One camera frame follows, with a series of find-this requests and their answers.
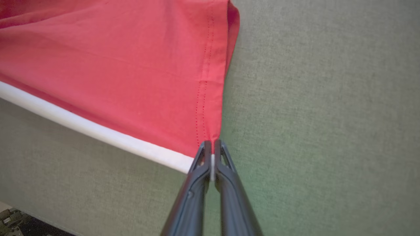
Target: gray backdrop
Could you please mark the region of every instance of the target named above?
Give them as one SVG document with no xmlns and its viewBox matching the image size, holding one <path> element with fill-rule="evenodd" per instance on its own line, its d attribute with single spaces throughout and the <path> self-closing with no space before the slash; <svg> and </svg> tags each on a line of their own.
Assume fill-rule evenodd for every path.
<svg viewBox="0 0 420 236">
<path fill-rule="evenodd" d="M 420 235 L 419 3 L 234 1 L 221 136 L 266 235 Z M 3 100 L 0 131 L 0 201 L 78 235 L 158 235 L 185 178 Z"/>
</svg>

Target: fabric fold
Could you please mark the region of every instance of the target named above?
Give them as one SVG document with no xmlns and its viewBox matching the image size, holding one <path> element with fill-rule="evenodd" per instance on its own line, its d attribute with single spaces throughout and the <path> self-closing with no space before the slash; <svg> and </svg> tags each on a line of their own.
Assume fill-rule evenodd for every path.
<svg viewBox="0 0 420 236">
<path fill-rule="evenodd" d="M 223 83 L 239 31 L 230 1 L 24 5 L 0 6 L 0 81 L 189 157 L 202 141 L 219 137 Z M 8 99 L 4 90 L 0 97 Z M 50 118 L 45 112 L 37 113 Z"/>
</svg>

